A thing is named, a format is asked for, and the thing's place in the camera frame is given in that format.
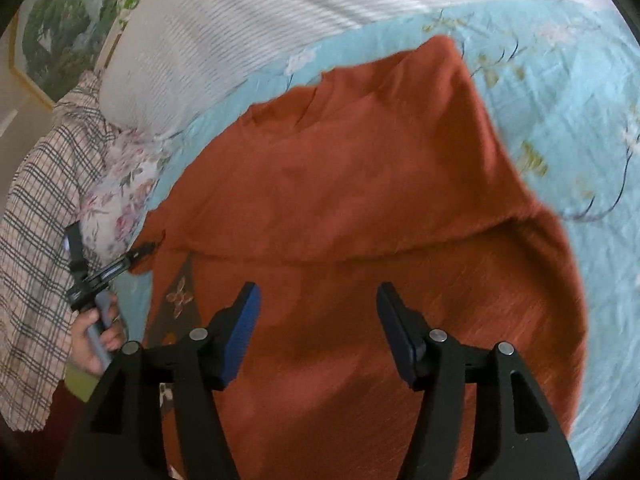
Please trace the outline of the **person's left hand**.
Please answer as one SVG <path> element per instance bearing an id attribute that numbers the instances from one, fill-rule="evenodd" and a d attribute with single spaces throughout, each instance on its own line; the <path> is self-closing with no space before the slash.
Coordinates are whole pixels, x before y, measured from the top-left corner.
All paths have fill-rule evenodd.
<path id="1" fill-rule="evenodd" d="M 126 328 L 112 292 L 99 294 L 99 305 L 80 312 L 70 326 L 70 362 L 93 376 L 101 376 L 111 353 L 126 340 Z"/>

